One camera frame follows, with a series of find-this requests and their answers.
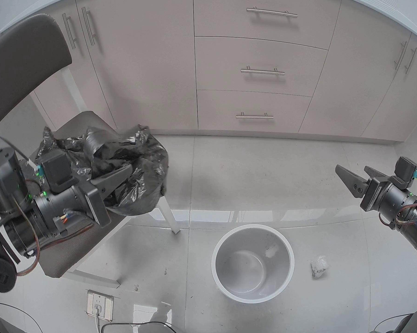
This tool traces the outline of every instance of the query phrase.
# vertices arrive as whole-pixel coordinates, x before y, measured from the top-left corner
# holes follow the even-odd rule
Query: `trash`
[[[315,279],[319,278],[330,267],[325,255],[320,255],[315,260],[312,260],[311,264],[313,271],[312,276]]]
[[[128,164],[133,166],[132,175],[104,200],[112,212],[123,216],[145,214],[152,211],[165,194],[168,154],[146,126],[137,125],[120,135],[89,127],[86,134],[67,139],[56,139],[45,127],[36,163],[41,155],[56,148],[65,150],[73,172],[88,179]],[[48,184],[43,178],[38,182],[46,190]]]

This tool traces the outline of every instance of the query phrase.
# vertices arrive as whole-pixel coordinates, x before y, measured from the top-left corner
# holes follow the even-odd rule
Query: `dark gray chair backrest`
[[[54,19],[37,14],[0,37],[0,121],[43,81],[71,64]]]

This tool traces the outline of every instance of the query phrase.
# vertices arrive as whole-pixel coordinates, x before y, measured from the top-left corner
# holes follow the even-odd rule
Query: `gray floor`
[[[47,332],[94,332],[86,290],[115,296],[114,322],[132,321],[134,305],[172,305],[186,332],[358,332],[417,309],[417,252],[398,233],[362,213],[335,175],[341,164],[392,173],[392,146],[210,136],[159,136],[170,155],[166,197],[182,228],[173,235],[155,210],[133,218],[80,269],[119,280],[118,289],[45,277],[38,267],[0,301],[25,309]],[[278,229],[295,253],[289,286],[271,301],[247,305],[225,297],[210,272],[213,248],[229,229],[262,223]],[[319,280],[310,261],[331,264]],[[392,289],[392,282],[408,285]],[[22,314],[0,309],[36,332]],[[380,327],[393,329],[398,319]],[[151,332],[159,332],[156,327]],[[108,332],[131,332],[128,326]]]

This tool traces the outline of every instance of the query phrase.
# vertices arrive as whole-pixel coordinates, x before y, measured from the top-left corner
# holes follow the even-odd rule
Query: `robotic arm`
[[[417,164],[409,158],[400,157],[395,165],[395,174],[385,175],[369,166],[364,167],[369,175],[365,180],[350,170],[337,165],[336,174],[352,195],[362,198],[360,207],[368,212],[378,211],[392,230],[399,231],[417,250],[417,196],[408,190],[417,179]]]
[[[0,149],[0,227],[4,227],[17,252],[27,258],[38,255],[45,245],[73,234],[72,228],[83,219],[100,227],[108,225],[110,217],[103,200],[132,174],[132,166],[128,165],[88,180],[72,174],[62,150],[45,154],[38,162],[39,176],[45,177],[49,190],[33,196],[14,149]],[[14,287],[14,263],[19,262],[0,232],[0,292]]]

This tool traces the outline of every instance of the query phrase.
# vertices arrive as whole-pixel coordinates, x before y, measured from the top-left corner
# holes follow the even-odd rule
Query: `bucket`
[[[212,255],[212,275],[224,295],[261,303],[279,295],[293,275],[288,240],[266,225],[242,225],[221,238]]]

